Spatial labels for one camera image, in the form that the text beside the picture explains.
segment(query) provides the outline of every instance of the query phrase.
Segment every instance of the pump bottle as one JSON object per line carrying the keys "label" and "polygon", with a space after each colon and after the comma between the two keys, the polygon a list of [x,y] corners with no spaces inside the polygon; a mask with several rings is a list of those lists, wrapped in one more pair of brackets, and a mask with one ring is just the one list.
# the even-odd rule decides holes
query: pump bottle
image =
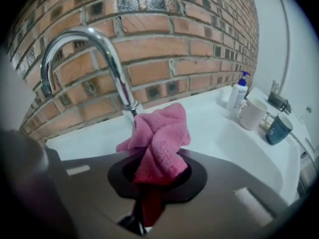
{"label": "pump bottle", "polygon": [[231,91],[229,101],[226,105],[226,109],[229,111],[233,111],[239,107],[241,102],[243,101],[248,87],[246,86],[246,75],[250,75],[250,73],[241,71],[243,73],[241,79],[238,81],[238,84],[233,86],[233,90]]}

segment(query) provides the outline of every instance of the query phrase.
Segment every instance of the white wall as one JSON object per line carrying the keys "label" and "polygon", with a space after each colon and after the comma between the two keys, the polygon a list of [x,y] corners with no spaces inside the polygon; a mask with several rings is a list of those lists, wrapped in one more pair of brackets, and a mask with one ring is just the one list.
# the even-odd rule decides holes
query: white wall
{"label": "white wall", "polygon": [[307,106],[312,108],[305,125],[316,148],[319,145],[319,41],[296,1],[283,1],[290,32],[290,57],[281,95],[289,100],[298,116]]}
{"label": "white wall", "polygon": [[0,127],[18,130],[34,98],[0,47]]}
{"label": "white wall", "polygon": [[[295,0],[254,0],[259,21],[259,54],[253,87],[268,94],[272,80],[282,84],[281,95],[300,116],[307,106],[313,112],[305,122],[316,148],[319,145],[319,42],[306,15]],[[287,61],[287,75],[284,71]]]}
{"label": "white wall", "polygon": [[287,57],[287,26],[280,0],[254,0],[259,22],[259,53],[252,87],[268,94],[281,82]]}

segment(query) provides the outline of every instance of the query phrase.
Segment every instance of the mug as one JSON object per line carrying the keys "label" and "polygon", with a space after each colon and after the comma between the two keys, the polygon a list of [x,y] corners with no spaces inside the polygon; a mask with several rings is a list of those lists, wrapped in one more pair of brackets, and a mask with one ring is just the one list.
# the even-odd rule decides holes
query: mug
{"label": "mug", "polygon": [[266,115],[267,106],[258,99],[248,99],[239,106],[237,117],[240,123],[247,130],[254,130],[258,127]]}
{"label": "mug", "polygon": [[291,124],[289,119],[282,114],[278,114],[267,130],[267,142],[270,145],[275,145],[285,139],[292,130],[293,125]]}

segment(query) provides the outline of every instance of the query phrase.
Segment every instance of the faucet spout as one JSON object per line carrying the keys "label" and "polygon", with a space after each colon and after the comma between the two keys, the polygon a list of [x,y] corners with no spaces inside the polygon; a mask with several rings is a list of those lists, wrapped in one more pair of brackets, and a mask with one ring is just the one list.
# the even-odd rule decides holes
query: faucet spout
{"label": "faucet spout", "polygon": [[42,91],[45,97],[51,97],[52,92],[55,91],[51,65],[56,52],[64,44],[76,40],[88,41],[101,52],[122,100],[123,112],[134,120],[136,114],[143,112],[143,107],[133,97],[114,45],[103,33],[92,27],[79,26],[67,29],[48,44],[41,61]]}

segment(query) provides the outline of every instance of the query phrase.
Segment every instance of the blue pump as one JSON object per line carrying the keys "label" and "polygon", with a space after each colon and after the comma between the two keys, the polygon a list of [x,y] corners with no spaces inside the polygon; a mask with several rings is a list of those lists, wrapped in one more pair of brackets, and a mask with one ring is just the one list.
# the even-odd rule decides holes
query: blue pump
{"label": "blue pump", "polygon": [[246,75],[250,75],[250,73],[246,71],[241,71],[243,73],[242,78],[238,81],[238,85],[245,86],[246,85]]}

